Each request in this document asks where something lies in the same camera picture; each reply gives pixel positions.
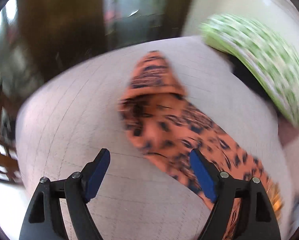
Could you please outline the orange black floral garment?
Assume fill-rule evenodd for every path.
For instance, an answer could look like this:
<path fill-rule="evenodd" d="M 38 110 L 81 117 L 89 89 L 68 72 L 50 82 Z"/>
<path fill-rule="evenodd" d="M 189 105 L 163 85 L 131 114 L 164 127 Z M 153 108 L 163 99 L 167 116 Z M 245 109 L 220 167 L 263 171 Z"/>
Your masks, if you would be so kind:
<path fill-rule="evenodd" d="M 187 101 L 184 87 L 159 51 L 150 51 L 136 65 L 119 102 L 119 113 L 131 143 L 162 172 L 198 195 L 212 211 L 190 165 L 198 149 L 218 171 L 239 180 L 260 179 L 277 219 L 277 187 L 261 160 L 250 155 L 211 118 Z M 222 239 L 232 239 L 241 201 L 235 199 Z"/>

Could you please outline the pink quilted bolster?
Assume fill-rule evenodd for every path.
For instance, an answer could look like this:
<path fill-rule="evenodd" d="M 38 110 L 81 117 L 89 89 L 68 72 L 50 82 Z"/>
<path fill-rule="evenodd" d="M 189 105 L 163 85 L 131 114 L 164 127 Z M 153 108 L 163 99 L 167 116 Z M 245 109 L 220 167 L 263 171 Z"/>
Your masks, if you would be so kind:
<path fill-rule="evenodd" d="M 280 117 L 278 119 L 278 137 L 282 147 L 299 137 L 299 128 L 294 127 L 287 119 Z"/>

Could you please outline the pale pink quilted bedspread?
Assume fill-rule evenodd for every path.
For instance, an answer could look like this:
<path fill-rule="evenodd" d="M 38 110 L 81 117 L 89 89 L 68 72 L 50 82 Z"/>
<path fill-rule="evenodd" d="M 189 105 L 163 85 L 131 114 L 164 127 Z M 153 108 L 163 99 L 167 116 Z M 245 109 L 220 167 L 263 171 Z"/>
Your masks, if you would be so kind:
<path fill-rule="evenodd" d="M 111 163 L 89 211 L 104 239 L 196 239 L 210 211 L 204 202 L 158 170 L 132 146 L 118 114 L 132 70 L 158 50 L 171 64 L 188 100 L 279 184 L 279 227 L 288 239 L 293 187 L 277 136 L 274 109 L 231 72 L 225 56 L 199 36 L 158 40 L 95 57 L 50 80 L 19 111 L 16 148 L 28 194 L 41 177 L 66 179 L 107 148 Z"/>

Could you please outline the green white patterned cushion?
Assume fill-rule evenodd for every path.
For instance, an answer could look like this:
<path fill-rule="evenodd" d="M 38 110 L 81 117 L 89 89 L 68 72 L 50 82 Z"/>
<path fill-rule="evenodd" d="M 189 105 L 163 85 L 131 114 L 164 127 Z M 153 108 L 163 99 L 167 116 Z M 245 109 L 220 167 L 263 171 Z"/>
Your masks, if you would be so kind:
<path fill-rule="evenodd" d="M 237 57 L 299 128 L 299 55 L 291 44 L 260 21 L 233 14 L 210 16 L 200 31 L 208 46 Z"/>

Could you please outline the dark wooden wardrobe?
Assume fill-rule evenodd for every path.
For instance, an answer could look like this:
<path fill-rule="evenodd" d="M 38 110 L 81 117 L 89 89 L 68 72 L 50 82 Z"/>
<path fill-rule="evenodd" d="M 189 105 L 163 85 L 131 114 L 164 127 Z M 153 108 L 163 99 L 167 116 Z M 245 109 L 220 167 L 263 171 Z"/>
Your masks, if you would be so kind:
<path fill-rule="evenodd" d="M 18 27 L 44 81 L 107 50 L 103 0 L 17 0 Z"/>

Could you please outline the window with frosted glass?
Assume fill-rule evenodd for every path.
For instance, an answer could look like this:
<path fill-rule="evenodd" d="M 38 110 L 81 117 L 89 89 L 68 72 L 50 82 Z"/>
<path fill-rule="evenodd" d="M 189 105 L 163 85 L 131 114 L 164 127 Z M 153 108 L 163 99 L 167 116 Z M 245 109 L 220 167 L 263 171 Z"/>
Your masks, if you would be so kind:
<path fill-rule="evenodd" d="M 108 50 L 161 38 L 168 0 L 104 0 Z"/>

